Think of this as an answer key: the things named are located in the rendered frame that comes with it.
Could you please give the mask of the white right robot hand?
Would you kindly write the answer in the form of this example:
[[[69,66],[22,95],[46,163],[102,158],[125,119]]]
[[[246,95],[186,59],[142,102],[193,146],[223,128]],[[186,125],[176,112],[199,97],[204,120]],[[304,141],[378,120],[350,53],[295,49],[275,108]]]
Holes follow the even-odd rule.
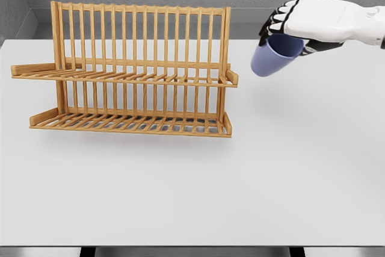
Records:
[[[301,56],[341,47],[352,38],[362,7],[343,0],[293,0],[276,8],[260,29],[259,46],[273,34],[307,40]]]

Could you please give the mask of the wooden two-tier dish rack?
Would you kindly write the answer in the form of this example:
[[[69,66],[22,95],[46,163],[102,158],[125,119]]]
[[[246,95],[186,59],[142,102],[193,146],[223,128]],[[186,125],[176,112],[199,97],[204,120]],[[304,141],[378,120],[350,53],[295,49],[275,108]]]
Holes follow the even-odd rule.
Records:
[[[11,67],[53,80],[34,129],[230,137],[229,7],[51,2],[54,62]]]

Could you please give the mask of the blue plastic cup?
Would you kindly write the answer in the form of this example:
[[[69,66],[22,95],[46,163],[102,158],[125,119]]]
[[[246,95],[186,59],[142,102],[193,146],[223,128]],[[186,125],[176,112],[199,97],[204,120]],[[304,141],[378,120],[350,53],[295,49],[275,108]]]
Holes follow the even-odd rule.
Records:
[[[304,40],[286,34],[273,34],[263,46],[258,46],[251,60],[252,71],[269,76],[297,58],[304,48]]]

